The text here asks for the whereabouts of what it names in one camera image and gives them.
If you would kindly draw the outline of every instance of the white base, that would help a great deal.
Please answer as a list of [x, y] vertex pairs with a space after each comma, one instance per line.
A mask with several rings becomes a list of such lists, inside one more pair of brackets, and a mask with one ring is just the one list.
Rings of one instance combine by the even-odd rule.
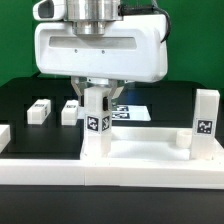
[[178, 130], [113, 127], [107, 159], [2, 159], [0, 184], [224, 189], [224, 150], [220, 144], [214, 142], [214, 160], [189, 160], [189, 150], [174, 144]]

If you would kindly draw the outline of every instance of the black tabletop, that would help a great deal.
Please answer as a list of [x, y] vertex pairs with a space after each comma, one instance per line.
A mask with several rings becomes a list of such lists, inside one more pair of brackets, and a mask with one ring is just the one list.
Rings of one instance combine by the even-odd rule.
[[[113, 121], [116, 126], [192, 127], [195, 93], [202, 85], [161, 81], [131, 83], [118, 104], [146, 105], [152, 121]], [[27, 109], [51, 99], [42, 126], [27, 124]], [[61, 126], [61, 110], [77, 98], [69, 79], [17, 78], [0, 87], [0, 124], [12, 141], [0, 158], [79, 159], [83, 121]], [[224, 104], [216, 138], [224, 146]], [[0, 223], [223, 223], [224, 191], [105, 186], [0, 186]]]

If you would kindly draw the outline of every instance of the green backdrop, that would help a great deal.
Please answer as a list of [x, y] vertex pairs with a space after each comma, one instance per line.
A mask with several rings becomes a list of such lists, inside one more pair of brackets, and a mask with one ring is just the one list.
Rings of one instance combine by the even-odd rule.
[[[145, 4], [146, 0], [126, 0]], [[32, 5], [37, 0], [2, 1], [0, 85], [37, 71], [33, 51]], [[172, 19], [168, 40], [168, 80], [190, 80], [224, 88], [224, 1], [158, 0]]]

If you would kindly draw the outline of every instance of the small white block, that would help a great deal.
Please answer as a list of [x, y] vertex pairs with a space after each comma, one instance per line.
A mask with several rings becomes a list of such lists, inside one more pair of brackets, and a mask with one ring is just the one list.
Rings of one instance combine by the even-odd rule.
[[0, 153], [11, 140], [9, 125], [0, 125]]
[[78, 101], [68, 100], [61, 112], [62, 125], [76, 125], [78, 116]]
[[37, 100], [27, 111], [28, 124], [43, 124], [51, 112], [51, 101]]

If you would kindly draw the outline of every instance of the white block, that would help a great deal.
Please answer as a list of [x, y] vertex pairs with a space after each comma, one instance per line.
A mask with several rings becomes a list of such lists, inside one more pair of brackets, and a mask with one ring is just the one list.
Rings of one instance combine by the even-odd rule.
[[211, 160], [215, 152], [215, 129], [219, 107], [217, 90], [197, 90], [191, 159]]
[[3, 151], [3, 149], [6, 147], [10, 140], [10, 126], [0, 125], [0, 153]]
[[110, 89], [85, 89], [85, 130], [81, 159], [106, 157], [111, 147], [111, 111], [103, 110], [103, 98]]
[[68, 100], [61, 112], [62, 125], [76, 125], [78, 116], [78, 101]]
[[43, 124], [51, 112], [51, 101], [37, 100], [27, 111], [28, 124]]

